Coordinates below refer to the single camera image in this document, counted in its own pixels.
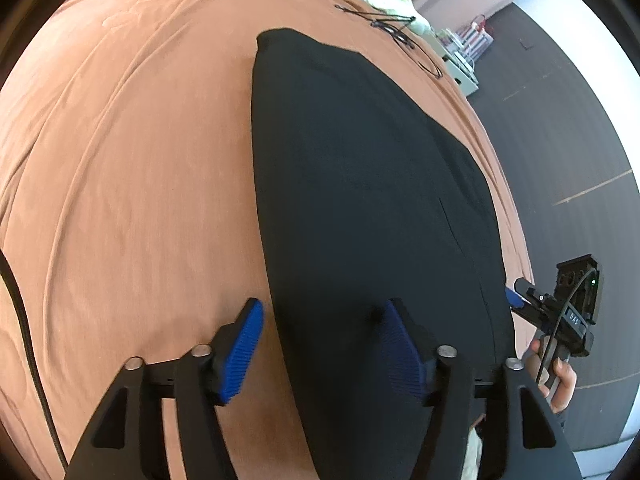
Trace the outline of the person right hand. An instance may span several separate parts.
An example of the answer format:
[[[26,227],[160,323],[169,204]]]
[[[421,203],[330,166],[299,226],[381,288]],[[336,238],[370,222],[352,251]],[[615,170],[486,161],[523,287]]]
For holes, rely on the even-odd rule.
[[[524,361],[525,369],[537,383],[544,398],[549,401],[551,411],[554,414],[560,414],[567,409],[570,405],[570,400],[572,400],[572,397],[574,396],[577,384],[577,374],[574,371],[574,368],[570,366],[569,362],[556,359],[553,363],[553,373],[555,374],[555,378],[558,380],[558,384],[556,385],[555,392],[551,393],[549,388],[546,386],[548,373],[545,370],[541,373],[540,378],[537,379],[538,368],[541,364],[539,355],[540,347],[540,339],[533,339],[530,342],[526,352],[526,359]]]

